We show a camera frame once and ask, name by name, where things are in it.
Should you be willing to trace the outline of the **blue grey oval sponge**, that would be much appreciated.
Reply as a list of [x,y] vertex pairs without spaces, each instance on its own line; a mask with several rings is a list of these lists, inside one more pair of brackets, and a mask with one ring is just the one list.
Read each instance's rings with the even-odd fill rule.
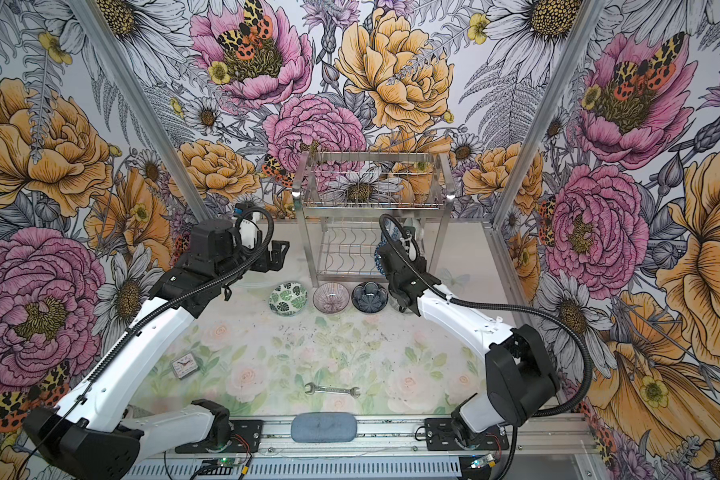
[[290,436],[296,443],[348,443],[355,439],[358,422],[347,412],[310,412],[291,422]]

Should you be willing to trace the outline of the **purple striped bowl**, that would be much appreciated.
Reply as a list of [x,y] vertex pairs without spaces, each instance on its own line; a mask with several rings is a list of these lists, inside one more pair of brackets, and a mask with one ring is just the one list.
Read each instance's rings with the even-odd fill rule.
[[349,290],[341,283],[327,282],[321,284],[314,292],[313,305],[324,314],[341,313],[350,303]]

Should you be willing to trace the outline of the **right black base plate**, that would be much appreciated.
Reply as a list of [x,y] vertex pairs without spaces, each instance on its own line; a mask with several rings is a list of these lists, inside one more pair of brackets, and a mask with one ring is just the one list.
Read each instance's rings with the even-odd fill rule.
[[424,441],[428,451],[505,451],[510,442],[506,431],[493,426],[478,434],[467,431],[466,440],[459,440],[451,418],[430,417],[423,421]]

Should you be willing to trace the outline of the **steel open-end wrench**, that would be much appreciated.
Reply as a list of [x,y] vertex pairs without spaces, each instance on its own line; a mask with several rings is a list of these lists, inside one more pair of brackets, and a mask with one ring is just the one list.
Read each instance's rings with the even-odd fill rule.
[[359,398],[361,396],[361,391],[358,387],[352,387],[352,388],[328,387],[328,386],[321,386],[321,385],[315,384],[313,382],[308,382],[305,384],[304,393],[307,395],[313,395],[316,393],[348,395],[352,398]]

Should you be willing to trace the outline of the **steel two-tier dish rack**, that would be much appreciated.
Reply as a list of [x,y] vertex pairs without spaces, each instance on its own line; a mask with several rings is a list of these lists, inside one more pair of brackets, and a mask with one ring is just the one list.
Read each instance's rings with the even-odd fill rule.
[[413,228],[430,270],[436,270],[456,186],[446,154],[305,153],[292,196],[313,286],[381,281],[378,218],[388,213]]

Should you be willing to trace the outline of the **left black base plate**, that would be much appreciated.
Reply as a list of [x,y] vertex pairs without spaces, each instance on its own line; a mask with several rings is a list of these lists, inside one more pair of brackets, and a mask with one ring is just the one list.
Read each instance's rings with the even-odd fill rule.
[[212,446],[207,441],[187,443],[174,449],[177,454],[243,454],[257,453],[263,437],[263,420],[233,419],[230,421],[230,438]]

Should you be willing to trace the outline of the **aluminium front rail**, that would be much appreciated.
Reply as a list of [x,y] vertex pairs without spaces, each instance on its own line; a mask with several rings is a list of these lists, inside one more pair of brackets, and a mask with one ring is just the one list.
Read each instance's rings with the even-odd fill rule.
[[[494,451],[428,451],[424,441],[423,421],[426,416],[357,416],[358,431],[348,443],[296,443],[291,439],[293,417],[269,416],[264,421],[263,437],[254,457],[274,458],[322,458],[357,456],[405,456],[405,455],[477,455]],[[514,429],[502,427],[511,444]],[[594,454],[595,440],[580,414],[561,414],[554,417],[533,418],[518,429],[516,453],[527,455],[576,455]],[[205,456],[232,456],[243,454],[177,454],[173,447],[170,454]],[[498,452],[506,455],[509,448]]]

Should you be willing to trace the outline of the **blue triangle pattern bowl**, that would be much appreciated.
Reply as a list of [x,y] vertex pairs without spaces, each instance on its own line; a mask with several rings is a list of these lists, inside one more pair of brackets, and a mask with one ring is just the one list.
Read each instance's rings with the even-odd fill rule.
[[404,263],[391,247],[387,247],[388,238],[382,237],[374,251],[374,261],[377,270],[383,277],[387,277],[387,266],[393,269],[401,269]]

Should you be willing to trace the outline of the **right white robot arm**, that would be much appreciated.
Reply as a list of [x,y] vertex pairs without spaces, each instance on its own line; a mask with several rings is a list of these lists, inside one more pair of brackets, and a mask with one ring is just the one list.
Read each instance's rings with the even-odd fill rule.
[[560,383],[532,326],[512,327],[458,305],[452,292],[426,271],[426,260],[413,242],[386,240],[379,257],[388,291],[402,310],[440,325],[484,361],[485,388],[451,414],[452,430],[462,445],[495,426],[523,425],[555,396]]

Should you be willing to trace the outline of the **green leaf pattern bowl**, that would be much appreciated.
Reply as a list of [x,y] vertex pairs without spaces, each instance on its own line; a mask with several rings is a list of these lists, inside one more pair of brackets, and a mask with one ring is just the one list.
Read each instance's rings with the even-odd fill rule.
[[284,317],[295,316],[308,303],[308,289],[300,282],[289,281],[279,284],[270,294],[268,305],[270,310]]

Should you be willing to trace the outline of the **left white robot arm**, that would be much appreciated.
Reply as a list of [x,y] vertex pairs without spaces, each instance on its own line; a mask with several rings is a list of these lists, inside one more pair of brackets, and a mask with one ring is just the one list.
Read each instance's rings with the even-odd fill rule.
[[31,453],[76,479],[121,479],[142,460],[185,444],[224,449],[232,438],[230,413],[214,401],[136,419],[125,413],[167,348],[212,300],[229,297],[250,270],[283,267],[289,244],[274,240],[274,228],[262,207],[195,225],[188,251],[92,370],[55,406],[30,411],[23,430]]

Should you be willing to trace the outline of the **small white square clock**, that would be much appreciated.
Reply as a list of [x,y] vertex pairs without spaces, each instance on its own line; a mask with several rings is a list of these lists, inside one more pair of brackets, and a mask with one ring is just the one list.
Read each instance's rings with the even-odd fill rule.
[[188,352],[173,360],[171,367],[175,377],[179,380],[185,379],[200,370],[198,359],[192,352]]

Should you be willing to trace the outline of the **dark grey petal bowl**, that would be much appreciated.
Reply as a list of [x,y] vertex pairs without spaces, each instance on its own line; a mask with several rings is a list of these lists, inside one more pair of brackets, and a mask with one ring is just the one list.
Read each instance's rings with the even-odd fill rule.
[[388,304],[389,295],[385,287],[373,281],[357,285],[351,294],[353,306],[360,312],[376,314]]

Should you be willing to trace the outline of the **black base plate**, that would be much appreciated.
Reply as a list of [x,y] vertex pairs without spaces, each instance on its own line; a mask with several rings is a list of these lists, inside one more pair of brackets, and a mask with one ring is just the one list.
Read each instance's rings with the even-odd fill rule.
[[493,426],[478,434],[467,431],[466,440],[459,440],[451,418],[430,417],[423,421],[424,441],[428,451],[505,451],[510,442],[506,431]]
[[233,419],[230,421],[230,438],[212,446],[207,441],[187,443],[174,449],[177,454],[243,454],[257,453],[263,437],[263,420]]

